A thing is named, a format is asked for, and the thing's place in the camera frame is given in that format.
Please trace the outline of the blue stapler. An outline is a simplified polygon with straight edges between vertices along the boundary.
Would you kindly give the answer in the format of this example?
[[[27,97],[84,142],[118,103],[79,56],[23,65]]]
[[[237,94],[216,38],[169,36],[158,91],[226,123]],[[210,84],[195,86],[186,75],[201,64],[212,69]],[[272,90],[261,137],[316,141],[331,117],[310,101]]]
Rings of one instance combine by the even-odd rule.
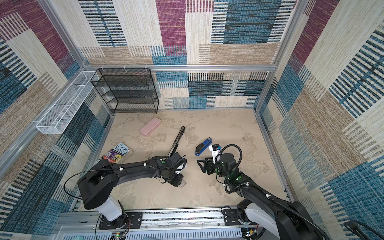
[[[208,148],[212,144],[212,139],[207,138],[202,143],[200,143],[195,149],[195,156],[200,156],[206,148]]]

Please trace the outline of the black stapler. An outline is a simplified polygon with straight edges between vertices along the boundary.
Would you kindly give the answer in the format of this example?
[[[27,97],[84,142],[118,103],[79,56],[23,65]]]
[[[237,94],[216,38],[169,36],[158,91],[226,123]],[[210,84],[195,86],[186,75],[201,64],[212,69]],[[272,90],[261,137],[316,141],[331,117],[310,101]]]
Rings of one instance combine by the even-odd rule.
[[[177,151],[177,148],[179,146],[179,141],[180,141],[181,137],[183,136],[185,129],[186,128],[184,126],[181,127],[181,129],[180,129],[180,131],[179,131],[179,133],[178,133],[178,135],[177,135],[177,137],[176,137],[176,139],[175,139],[175,141],[171,147],[171,150],[168,154],[168,157],[171,157]]]

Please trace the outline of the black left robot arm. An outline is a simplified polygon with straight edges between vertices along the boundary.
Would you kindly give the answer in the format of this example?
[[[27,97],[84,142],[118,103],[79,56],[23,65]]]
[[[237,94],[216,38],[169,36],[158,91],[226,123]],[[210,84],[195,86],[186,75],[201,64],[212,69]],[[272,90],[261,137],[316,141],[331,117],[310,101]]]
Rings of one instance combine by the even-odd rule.
[[[101,230],[126,228],[132,220],[122,204],[111,197],[114,187],[143,178],[162,178],[165,183],[179,187],[184,177],[181,171],[186,166],[187,160],[179,153],[128,164],[101,160],[78,180],[83,205],[102,215]]]

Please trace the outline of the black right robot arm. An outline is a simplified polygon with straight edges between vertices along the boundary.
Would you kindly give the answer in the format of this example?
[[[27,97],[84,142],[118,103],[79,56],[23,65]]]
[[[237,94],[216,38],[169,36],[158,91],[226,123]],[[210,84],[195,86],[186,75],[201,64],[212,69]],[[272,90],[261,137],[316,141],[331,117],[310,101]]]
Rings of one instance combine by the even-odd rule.
[[[257,185],[235,164],[214,163],[210,158],[198,160],[203,173],[217,174],[227,181],[231,193],[245,198],[238,204],[238,216],[243,222],[254,222],[267,229],[280,240],[328,240],[330,237],[317,226],[305,207],[299,202],[282,200]]]

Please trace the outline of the pink pencil case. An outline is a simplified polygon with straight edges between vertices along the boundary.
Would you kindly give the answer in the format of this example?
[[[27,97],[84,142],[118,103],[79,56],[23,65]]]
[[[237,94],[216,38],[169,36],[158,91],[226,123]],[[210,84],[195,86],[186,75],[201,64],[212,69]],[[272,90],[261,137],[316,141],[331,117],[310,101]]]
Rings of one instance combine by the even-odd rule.
[[[148,123],[146,123],[141,129],[140,133],[147,137],[149,136],[157,127],[160,126],[161,120],[157,117],[151,119]]]

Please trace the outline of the colourful paperback book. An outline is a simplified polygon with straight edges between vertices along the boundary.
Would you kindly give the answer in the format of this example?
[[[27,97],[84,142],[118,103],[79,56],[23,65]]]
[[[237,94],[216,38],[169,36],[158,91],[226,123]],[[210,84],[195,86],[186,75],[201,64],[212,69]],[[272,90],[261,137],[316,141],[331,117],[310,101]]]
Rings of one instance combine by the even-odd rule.
[[[130,157],[132,154],[133,150],[124,143],[120,142],[106,154],[101,156],[100,160],[107,160],[111,164],[119,164],[125,158]]]

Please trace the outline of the black mesh shelf rack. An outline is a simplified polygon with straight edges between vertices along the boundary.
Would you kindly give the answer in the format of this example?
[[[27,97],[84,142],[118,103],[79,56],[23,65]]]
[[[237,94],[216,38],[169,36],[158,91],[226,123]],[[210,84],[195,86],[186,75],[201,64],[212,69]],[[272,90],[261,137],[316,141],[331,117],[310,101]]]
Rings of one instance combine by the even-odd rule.
[[[158,112],[159,96],[149,69],[99,68],[91,83],[113,114]]]

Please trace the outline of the aluminium front rail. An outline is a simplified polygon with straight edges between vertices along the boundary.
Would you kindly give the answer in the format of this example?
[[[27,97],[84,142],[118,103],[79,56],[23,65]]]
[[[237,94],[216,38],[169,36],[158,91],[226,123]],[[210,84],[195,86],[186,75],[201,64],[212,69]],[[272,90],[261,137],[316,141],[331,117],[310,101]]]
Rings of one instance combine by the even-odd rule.
[[[283,240],[277,222],[255,204],[241,223],[235,206],[129,210],[128,226],[113,229],[98,212],[62,213],[51,240]]]

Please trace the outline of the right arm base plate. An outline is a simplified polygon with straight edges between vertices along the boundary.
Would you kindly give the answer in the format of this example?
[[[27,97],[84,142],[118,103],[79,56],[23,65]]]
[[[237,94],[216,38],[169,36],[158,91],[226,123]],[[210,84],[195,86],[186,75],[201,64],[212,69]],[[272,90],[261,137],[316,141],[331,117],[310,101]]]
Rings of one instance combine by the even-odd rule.
[[[256,225],[257,223],[251,222],[243,212],[238,209],[224,206],[221,208],[221,213],[224,216],[224,222],[226,226],[239,226],[239,225]]]

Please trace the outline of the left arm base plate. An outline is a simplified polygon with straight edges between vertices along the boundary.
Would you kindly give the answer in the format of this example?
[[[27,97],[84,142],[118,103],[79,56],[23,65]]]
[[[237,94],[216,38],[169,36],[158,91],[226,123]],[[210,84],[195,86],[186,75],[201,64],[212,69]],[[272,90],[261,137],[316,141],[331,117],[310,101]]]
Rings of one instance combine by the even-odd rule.
[[[101,215],[99,230],[139,229],[142,224],[143,212],[125,212],[113,221]]]

